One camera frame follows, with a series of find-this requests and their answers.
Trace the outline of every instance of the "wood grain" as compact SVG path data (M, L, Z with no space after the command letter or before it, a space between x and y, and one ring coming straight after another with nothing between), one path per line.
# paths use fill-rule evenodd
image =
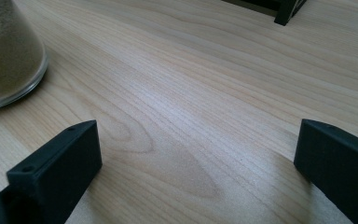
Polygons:
M23 0L48 72L0 109L5 171L97 119L103 169L67 223L350 223L295 169L301 119L358 136L358 1L283 27L218 0Z

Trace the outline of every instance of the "brown powder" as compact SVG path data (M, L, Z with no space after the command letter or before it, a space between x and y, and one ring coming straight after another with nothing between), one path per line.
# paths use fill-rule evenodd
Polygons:
M0 99L16 94L38 76L43 47L9 0L0 0Z

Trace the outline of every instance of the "wooden table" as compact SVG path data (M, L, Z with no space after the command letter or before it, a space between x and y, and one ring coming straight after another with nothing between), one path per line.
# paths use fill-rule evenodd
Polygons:
M349 223L293 158L301 119L358 136L358 1L285 27L219 0L16 2L50 63L0 109L0 189L96 119L103 169L67 223Z

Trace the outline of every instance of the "glass jar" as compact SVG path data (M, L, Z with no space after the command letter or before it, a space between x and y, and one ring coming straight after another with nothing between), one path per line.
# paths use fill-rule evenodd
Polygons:
M0 106L31 91L48 67L43 43L11 0L0 0Z

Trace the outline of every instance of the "black object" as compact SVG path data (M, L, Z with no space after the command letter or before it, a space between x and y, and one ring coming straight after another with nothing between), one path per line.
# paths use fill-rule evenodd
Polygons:
M62 131L7 172L0 224L64 223L101 167L95 120Z
M358 223L358 137L329 124L303 119L295 166L353 223Z
M247 7L244 3L263 7L276 12L275 22L286 25L296 15L307 0L223 0L241 7Z

